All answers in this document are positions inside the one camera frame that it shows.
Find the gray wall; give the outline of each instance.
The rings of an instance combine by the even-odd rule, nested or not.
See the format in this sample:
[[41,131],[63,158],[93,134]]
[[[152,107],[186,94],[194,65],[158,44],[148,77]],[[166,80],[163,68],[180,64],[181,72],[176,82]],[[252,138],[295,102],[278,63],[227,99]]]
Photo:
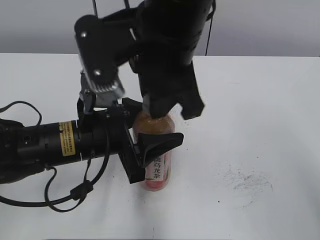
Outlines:
[[217,0],[210,55],[320,56],[320,0]]
[[[136,6],[142,0],[130,0]],[[99,16],[124,8],[96,0]],[[320,0],[217,0],[209,55],[319,56]],[[0,52],[76,53],[73,26],[91,0],[2,0]],[[197,55],[206,50],[209,23]]]

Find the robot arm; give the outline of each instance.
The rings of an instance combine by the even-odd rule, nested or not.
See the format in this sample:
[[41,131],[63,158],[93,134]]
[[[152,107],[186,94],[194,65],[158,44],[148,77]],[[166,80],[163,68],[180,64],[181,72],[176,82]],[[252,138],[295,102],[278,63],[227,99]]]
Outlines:
[[[153,118],[165,116],[176,104],[185,120],[201,115],[200,98],[192,58],[205,22],[213,16],[214,0],[145,0],[137,8],[118,11],[104,18],[81,17],[75,24],[75,39],[82,62],[78,120],[36,126],[0,119],[0,184],[55,166],[104,156],[97,176],[84,181],[70,195],[45,202],[18,202],[0,196],[0,202],[19,207],[54,207],[68,200],[83,202],[106,169],[109,155],[118,154],[130,183],[145,179],[145,167],[156,157],[180,146],[182,133],[139,134],[134,143],[129,129],[139,112]],[[123,98],[118,67],[130,63],[138,74],[143,103]]]

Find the yellow warning label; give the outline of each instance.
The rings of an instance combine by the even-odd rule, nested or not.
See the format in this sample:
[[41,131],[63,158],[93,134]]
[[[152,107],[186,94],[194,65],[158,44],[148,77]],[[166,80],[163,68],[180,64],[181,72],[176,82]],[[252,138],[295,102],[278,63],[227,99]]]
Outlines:
[[72,122],[60,122],[60,141],[62,155],[64,157],[76,155],[74,131],[72,130]]

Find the white tabletop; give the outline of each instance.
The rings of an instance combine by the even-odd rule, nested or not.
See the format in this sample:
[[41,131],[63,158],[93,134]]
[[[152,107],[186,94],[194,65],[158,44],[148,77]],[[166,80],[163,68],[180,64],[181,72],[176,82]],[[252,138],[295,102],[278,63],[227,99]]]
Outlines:
[[[183,121],[168,186],[130,185],[117,156],[85,202],[70,213],[0,204],[0,238],[44,239],[320,239],[320,58],[195,57],[206,108]],[[0,105],[33,103],[43,123],[77,118],[76,55],[0,54]],[[138,78],[120,68],[126,96],[140,100]],[[26,106],[1,118],[37,122]],[[92,178],[102,160],[90,169]],[[50,198],[81,183],[85,162],[58,167]],[[0,185],[0,195],[43,201],[52,172]]]

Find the bottle label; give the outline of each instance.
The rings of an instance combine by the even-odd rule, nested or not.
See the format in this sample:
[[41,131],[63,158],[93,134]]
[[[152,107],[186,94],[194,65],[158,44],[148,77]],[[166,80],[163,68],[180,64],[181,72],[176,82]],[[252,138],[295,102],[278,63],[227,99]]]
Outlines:
[[168,153],[157,157],[149,166],[145,168],[145,180],[162,182],[168,171]]
[[62,156],[68,157],[76,155],[74,131],[72,129],[72,121],[60,122],[60,142]]

